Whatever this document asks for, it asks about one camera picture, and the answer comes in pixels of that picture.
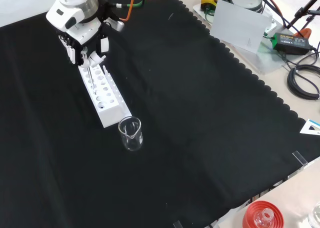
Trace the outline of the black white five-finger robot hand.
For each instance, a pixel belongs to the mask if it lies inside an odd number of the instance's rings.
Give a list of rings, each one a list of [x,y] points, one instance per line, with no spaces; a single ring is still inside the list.
[[[73,65],[87,69],[105,60],[110,43],[102,28],[102,23],[94,19],[88,23],[78,23],[67,32],[60,32],[59,40]]]

